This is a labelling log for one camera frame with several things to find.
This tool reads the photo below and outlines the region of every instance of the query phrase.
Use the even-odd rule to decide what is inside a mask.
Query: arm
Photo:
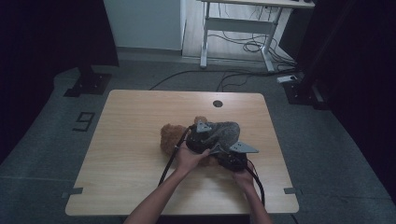
[[[251,163],[249,163],[248,166],[250,169],[253,169],[253,165]],[[251,176],[247,170],[244,170],[242,172],[233,173],[233,179],[247,197],[253,222],[255,224],[272,224],[273,222],[270,216],[262,205],[262,201],[254,189],[253,176]]]
[[[184,142],[177,153],[176,170],[136,207],[131,215],[127,217],[124,224],[155,223],[178,184],[195,168],[201,159],[208,155],[208,149],[203,154],[194,154]]]

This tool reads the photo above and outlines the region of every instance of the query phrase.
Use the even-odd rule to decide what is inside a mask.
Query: brown plush toy
[[[203,123],[207,122],[206,117],[195,117],[194,123],[197,124],[198,120]],[[182,125],[172,125],[166,124],[161,128],[161,150],[168,156],[171,156],[175,145],[180,140],[181,135],[183,135],[184,131],[186,131],[186,127]],[[208,156],[200,161],[200,165],[219,165],[218,160],[211,156]]]

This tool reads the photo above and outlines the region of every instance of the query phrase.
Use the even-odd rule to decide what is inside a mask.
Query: wooden table
[[[222,101],[215,107],[214,101]],[[168,157],[160,150],[164,124],[235,121],[240,141],[260,153],[248,154],[259,173],[269,213],[296,213],[296,196],[264,98],[258,93],[112,91],[70,195],[70,216],[129,215],[158,185]],[[175,169],[171,167],[168,174]],[[164,215],[248,214],[248,204],[220,166],[198,167],[178,186]]]
[[[207,60],[207,32],[213,31],[228,31],[228,32],[239,32],[239,33],[252,33],[268,35],[266,38],[265,45],[263,46],[261,53],[264,58],[265,65],[269,72],[275,72],[272,64],[272,57],[269,53],[271,42],[274,38],[277,24],[279,22],[280,14],[284,7],[290,8],[313,8],[315,4],[311,1],[306,3],[303,0],[291,1],[291,0],[198,0],[207,3],[205,13],[205,25],[204,25],[204,41],[201,48],[201,62],[200,66],[206,68]],[[225,4],[237,4],[237,5],[255,5],[255,6],[267,6],[267,7],[279,7],[276,13],[276,17],[273,21],[252,21],[252,20],[235,20],[228,18],[212,18],[209,15],[210,3],[225,3]]]

